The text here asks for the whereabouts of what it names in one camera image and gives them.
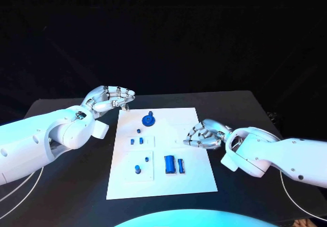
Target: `robotic arm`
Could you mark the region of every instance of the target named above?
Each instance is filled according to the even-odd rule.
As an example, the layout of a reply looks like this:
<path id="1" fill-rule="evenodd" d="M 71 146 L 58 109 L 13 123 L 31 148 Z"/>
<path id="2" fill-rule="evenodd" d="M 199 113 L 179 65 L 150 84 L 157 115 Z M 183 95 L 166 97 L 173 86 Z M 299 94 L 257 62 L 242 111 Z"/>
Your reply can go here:
<path id="1" fill-rule="evenodd" d="M 198 133 L 201 140 L 192 140 Z M 185 144 L 216 149 L 226 144 L 222 164 L 237 171 L 241 168 L 251 176 L 262 177 L 274 166 L 296 181 L 327 188 L 327 142 L 280 138 L 255 128 L 232 130 L 219 122 L 206 119 L 188 134 Z"/>
<path id="2" fill-rule="evenodd" d="M 110 126 L 95 119 L 118 106 L 130 111 L 127 103 L 134 95 L 123 87 L 100 86 L 81 105 L 0 126 L 0 185 L 84 146 L 91 136 L 103 139 Z"/>

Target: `blue cylinder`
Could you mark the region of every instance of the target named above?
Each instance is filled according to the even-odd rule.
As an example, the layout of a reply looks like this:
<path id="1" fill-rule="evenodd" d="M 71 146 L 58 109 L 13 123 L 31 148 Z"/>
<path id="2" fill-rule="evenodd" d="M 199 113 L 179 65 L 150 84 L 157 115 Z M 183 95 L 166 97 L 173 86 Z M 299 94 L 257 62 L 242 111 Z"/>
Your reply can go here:
<path id="1" fill-rule="evenodd" d="M 185 171 L 185 167 L 183 167 L 183 159 L 178 159 L 178 161 L 179 161 L 179 173 L 185 174 L 186 171 Z"/>
<path id="2" fill-rule="evenodd" d="M 141 123 L 144 124 L 144 126 L 150 127 L 153 126 L 154 122 L 156 122 L 156 119 L 153 117 L 153 112 L 150 111 L 149 115 L 143 117 Z"/>
<path id="3" fill-rule="evenodd" d="M 136 165 L 136 173 L 140 174 L 141 173 L 141 169 L 140 169 L 140 166 Z"/>
<path id="4" fill-rule="evenodd" d="M 165 161 L 166 161 L 166 173 L 176 174 L 175 156 L 173 155 L 165 156 Z"/>

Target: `white cable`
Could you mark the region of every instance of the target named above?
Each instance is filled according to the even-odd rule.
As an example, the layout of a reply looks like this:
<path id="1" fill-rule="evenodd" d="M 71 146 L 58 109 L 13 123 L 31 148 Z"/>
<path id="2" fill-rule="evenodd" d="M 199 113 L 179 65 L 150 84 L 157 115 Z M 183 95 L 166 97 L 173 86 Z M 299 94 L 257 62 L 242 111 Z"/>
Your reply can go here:
<path id="1" fill-rule="evenodd" d="M 39 172 L 39 177 L 38 177 L 35 186 L 33 186 L 33 188 L 31 189 L 28 195 L 25 196 L 25 198 L 22 199 L 22 201 L 19 202 L 19 204 L 15 206 L 15 208 L 13 208 L 13 209 L 0 217 L 0 219 L 3 219 L 3 218 L 10 214 L 10 212 L 18 208 L 18 206 L 20 205 L 20 203 L 25 201 L 25 199 L 26 199 L 28 196 L 31 195 L 31 193 L 32 193 L 32 191 L 33 191 L 33 189 L 35 189 L 35 187 L 36 187 L 36 184 L 38 184 L 38 182 L 39 182 L 39 178 L 41 178 L 42 172 L 44 172 L 44 167 L 42 167 L 41 172 Z"/>
<path id="2" fill-rule="evenodd" d="M 13 191 L 0 199 L 0 202 L 18 191 L 18 189 L 23 186 L 23 184 L 28 182 L 29 178 L 33 176 L 35 173 L 29 175 L 23 183 L 13 189 Z"/>
<path id="3" fill-rule="evenodd" d="M 300 205 L 296 203 L 296 201 L 293 200 L 293 198 L 291 198 L 291 196 L 290 196 L 290 194 L 288 194 L 288 190 L 287 190 L 286 185 L 284 185 L 283 174 L 281 174 L 281 183 L 283 183 L 283 187 L 284 187 L 286 193 L 287 193 L 287 195 L 288 195 L 288 198 L 291 199 L 291 201 L 293 201 L 293 203 L 297 205 L 297 207 L 303 210 L 303 212 L 306 212 L 309 215 L 311 215 L 311 216 L 316 217 L 317 219 L 320 219 L 320 220 L 323 220 L 323 221 L 327 221 L 326 219 L 317 217 L 317 216 L 313 215 L 310 212 L 307 212 L 307 211 L 300 207 Z"/>

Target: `table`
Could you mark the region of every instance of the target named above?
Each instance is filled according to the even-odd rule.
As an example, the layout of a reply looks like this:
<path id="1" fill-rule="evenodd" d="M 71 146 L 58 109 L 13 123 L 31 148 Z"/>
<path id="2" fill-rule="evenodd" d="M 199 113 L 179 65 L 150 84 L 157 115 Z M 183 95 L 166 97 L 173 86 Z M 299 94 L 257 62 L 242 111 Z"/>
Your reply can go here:
<path id="1" fill-rule="evenodd" d="M 38 100 L 26 117 L 78 105 L 82 98 Z M 199 120 L 212 118 L 232 128 L 254 126 L 281 137 L 250 91 L 137 96 L 131 109 L 195 107 Z M 309 217 L 290 201 L 280 172 L 270 167 L 262 178 L 222 164 L 224 148 L 208 151 L 218 192 L 107 200 L 118 108 L 100 121 L 110 125 L 105 139 L 91 137 L 84 147 L 64 153 L 44 170 L 36 188 L 12 214 L 0 220 L 9 226 L 114 226 L 146 214 L 176 209 L 229 211 L 275 224 Z M 13 207 L 29 192 L 39 172 L 2 205 Z M 313 214 L 327 214 L 327 201 L 316 186 L 290 180 L 286 186 L 297 203 Z M 10 191 L 23 180 L 0 186 Z"/>

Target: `white paper sheet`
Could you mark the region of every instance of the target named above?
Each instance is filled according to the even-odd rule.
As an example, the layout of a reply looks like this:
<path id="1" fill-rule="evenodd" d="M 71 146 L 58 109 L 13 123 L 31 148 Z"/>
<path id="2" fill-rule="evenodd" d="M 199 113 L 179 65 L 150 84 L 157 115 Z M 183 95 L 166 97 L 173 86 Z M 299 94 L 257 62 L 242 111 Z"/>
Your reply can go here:
<path id="1" fill-rule="evenodd" d="M 141 123 L 149 111 L 156 118 L 152 127 Z M 120 111 L 108 200 L 218 191 L 206 150 L 183 144 L 198 123 L 195 108 Z M 166 174 L 167 155 L 176 159 L 176 174 Z M 185 174 L 179 173 L 179 158 L 185 161 Z M 140 174 L 136 174 L 136 165 L 140 165 Z"/>

